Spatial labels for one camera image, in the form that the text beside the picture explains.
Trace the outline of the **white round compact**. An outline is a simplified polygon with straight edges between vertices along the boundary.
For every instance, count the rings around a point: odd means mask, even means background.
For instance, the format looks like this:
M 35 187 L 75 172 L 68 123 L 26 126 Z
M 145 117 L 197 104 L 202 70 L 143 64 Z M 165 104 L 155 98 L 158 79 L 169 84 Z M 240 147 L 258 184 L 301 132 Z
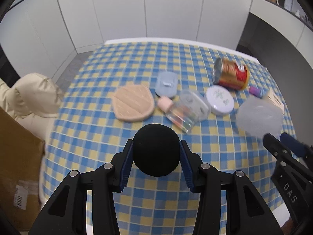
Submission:
M 228 115 L 233 111 L 235 102 L 230 92 L 219 85 L 207 89 L 205 97 L 213 114 L 217 116 Z

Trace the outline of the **small bottle purple cap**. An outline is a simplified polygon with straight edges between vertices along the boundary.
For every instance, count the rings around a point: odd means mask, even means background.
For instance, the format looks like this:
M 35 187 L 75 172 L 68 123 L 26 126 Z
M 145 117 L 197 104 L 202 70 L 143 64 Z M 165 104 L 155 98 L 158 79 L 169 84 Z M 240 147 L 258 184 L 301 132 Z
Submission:
M 254 86 L 250 86 L 248 91 L 250 94 L 252 94 L 253 96 L 257 98 L 262 98 L 266 94 L 264 90 L 254 87 Z

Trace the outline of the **cardboard box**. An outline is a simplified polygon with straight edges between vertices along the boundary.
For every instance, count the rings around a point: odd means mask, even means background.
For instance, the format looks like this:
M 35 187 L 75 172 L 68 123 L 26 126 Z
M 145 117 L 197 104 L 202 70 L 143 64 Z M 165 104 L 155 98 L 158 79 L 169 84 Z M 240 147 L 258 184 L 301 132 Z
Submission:
M 1 210 L 19 231 L 40 212 L 39 171 L 45 143 L 1 109 Z

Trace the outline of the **light blue plastic case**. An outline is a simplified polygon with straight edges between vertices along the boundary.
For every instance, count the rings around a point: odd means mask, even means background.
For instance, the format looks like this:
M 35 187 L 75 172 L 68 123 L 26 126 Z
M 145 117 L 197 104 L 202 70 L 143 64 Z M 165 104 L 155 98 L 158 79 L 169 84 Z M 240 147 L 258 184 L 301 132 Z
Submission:
M 173 99 L 177 94 L 178 76 L 174 72 L 162 71 L 158 74 L 156 80 L 156 95 L 158 97 L 166 96 Z

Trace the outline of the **blue yellow checkered tablecloth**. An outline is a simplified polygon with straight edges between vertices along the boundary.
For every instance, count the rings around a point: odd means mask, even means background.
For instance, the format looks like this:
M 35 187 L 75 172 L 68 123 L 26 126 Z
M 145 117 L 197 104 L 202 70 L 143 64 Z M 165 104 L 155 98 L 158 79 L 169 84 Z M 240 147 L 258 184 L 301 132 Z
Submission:
M 197 121 L 188 109 L 175 111 L 179 121 L 155 107 L 143 121 L 117 118 L 112 98 L 117 90 L 146 86 L 157 100 L 157 77 L 172 72 L 178 91 L 206 94 L 213 86 L 214 62 L 225 58 L 248 69 L 248 85 L 281 91 L 260 63 L 222 50 L 165 42 L 102 45 L 86 60 L 68 87 L 47 143 L 40 190 L 47 201 L 72 170 L 94 171 L 132 143 L 134 163 L 122 192 L 114 194 L 121 234 L 192 234 L 200 195 L 187 187 L 179 161 L 185 142 L 203 162 L 217 170 L 241 170 L 272 210 L 282 205 L 271 181 L 274 157 L 260 138 L 238 128 L 236 113 L 250 97 L 231 90 L 233 110 Z

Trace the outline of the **black round powder puff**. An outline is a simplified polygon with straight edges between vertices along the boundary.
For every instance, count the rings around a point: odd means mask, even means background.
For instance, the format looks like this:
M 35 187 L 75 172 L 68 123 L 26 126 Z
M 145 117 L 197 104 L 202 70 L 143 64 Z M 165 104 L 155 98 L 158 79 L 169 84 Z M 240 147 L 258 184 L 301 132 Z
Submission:
M 141 172 L 152 177 L 172 173 L 180 160 L 180 140 L 171 128 L 148 124 L 133 138 L 133 161 Z

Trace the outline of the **frosted square plastic case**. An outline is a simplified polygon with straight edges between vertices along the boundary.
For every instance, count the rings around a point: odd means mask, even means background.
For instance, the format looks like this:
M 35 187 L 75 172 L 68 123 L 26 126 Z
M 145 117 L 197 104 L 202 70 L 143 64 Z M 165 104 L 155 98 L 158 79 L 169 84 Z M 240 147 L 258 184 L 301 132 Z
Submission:
M 238 108 L 236 124 L 251 136 L 263 138 L 265 134 L 277 137 L 282 130 L 283 112 L 263 99 L 249 97 Z

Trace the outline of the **cream padded chair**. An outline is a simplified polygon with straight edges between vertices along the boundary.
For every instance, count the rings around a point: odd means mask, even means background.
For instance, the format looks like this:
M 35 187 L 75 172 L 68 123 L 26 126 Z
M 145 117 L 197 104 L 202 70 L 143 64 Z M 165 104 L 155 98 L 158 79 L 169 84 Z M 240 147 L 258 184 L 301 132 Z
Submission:
M 1 108 L 34 136 L 49 141 L 63 91 L 47 76 L 30 73 L 9 87 L 1 80 Z

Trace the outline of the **clear oval plastic case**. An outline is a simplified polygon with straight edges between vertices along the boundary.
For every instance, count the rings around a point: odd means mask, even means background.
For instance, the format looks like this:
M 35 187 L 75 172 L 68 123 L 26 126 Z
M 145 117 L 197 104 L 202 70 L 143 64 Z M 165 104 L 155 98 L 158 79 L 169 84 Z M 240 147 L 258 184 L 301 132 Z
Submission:
M 184 89 L 179 94 L 179 100 L 197 115 L 199 121 L 206 120 L 211 113 L 211 106 L 197 91 Z

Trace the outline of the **red gold tin can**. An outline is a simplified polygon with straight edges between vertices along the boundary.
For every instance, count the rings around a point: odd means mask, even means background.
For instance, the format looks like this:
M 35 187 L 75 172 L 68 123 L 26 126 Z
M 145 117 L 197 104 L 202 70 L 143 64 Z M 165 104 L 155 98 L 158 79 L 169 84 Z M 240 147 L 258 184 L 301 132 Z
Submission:
M 249 81 L 249 69 L 245 64 L 225 58 L 217 58 L 213 68 L 213 83 L 225 88 L 243 90 Z

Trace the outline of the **small beige carton box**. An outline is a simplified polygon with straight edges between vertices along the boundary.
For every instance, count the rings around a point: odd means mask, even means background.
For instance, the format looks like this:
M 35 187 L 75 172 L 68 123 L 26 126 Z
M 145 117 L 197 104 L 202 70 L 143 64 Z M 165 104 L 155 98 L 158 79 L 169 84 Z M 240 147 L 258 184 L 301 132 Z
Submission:
M 267 102 L 269 102 L 269 103 L 275 105 L 276 107 L 280 108 L 282 114 L 284 114 L 284 104 L 281 101 L 281 99 L 279 98 L 279 96 L 277 96 L 272 89 L 268 90 L 268 92 L 264 96 L 264 99 Z

